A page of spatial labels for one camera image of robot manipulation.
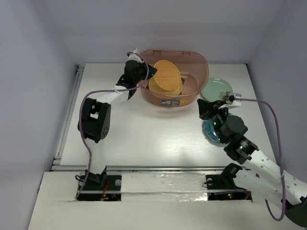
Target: blue scalloped plate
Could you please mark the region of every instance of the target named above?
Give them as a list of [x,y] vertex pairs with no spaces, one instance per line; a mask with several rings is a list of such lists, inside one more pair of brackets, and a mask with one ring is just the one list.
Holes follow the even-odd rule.
[[213,126],[211,125],[209,120],[204,120],[203,121],[203,128],[205,130],[205,133],[207,134],[210,139],[216,143],[220,143],[217,136],[215,135],[215,131],[213,129]]

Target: wall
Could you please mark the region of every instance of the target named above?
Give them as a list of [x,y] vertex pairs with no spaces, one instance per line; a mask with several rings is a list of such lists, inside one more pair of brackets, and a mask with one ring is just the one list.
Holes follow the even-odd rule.
[[[307,182],[306,12],[307,1],[286,0],[272,27],[248,63],[257,97],[270,102],[279,118],[286,170],[305,182]],[[277,153],[274,119],[266,107],[262,106],[261,112],[273,150]]]
[[135,48],[247,63],[283,0],[45,0],[76,63],[125,62]]
[[43,1],[0,6],[0,229],[25,230],[76,69]]

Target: plastic tub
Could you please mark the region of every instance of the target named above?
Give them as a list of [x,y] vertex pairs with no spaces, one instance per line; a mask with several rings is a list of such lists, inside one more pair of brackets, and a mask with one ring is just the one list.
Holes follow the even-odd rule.
[[166,95],[150,91],[149,80],[141,87],[143,97],[155,105],[182,107],[191,104],[205,87],[209,77],[207,60],[200,54],[185,51],[147,50],[141,57],[151,66],[157,61],[168,60],[174,63],[181,73],[183,88],[180,95]]

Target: light green plate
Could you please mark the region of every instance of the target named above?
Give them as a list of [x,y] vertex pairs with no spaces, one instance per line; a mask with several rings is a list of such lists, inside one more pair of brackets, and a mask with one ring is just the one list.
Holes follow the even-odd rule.
[[201,94],[209,102],[214,102],[220,100],[221,92],[233,92],[231,85],[221,78],[209,78]]

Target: black and white robotic arm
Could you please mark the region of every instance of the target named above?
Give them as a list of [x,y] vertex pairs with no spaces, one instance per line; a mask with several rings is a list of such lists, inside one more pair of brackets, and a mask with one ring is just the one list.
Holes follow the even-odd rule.
[[[156,69],[148,65],[148,79],[156,73]],[[114,87],[98,98],[87,98],[82,108],[82,130],[86,143],[92,150],[92,163],[86,170],[88,178],[84,184],[89,187],[103,189],[106,185],[105,160],[100,150],[102,142],[110,128],[111,106],[130,99],[137,84],[147,75],[147,65],[140,59],[136,51],[130,52],[124,69]],[[280,175],[280,167],[248,140],[244,134],[248,128],[238,116],[228,116],[228,109],[239,107],[240,94],[231,94],[226,101],[206,102],[198,100],[200,118],[210,120],[221,143],[228,144],[224,151],[238,164],[257,173],[259,177],[247,172],[243,167],[231,163],[222,174],[206,175],[207,186],[216,189],[234,190],[244,188],[257,194],[282,209],[283,188],[282,176],[285,180],[286,216],[295,224],[307,227],[307,184],[284,171]]]

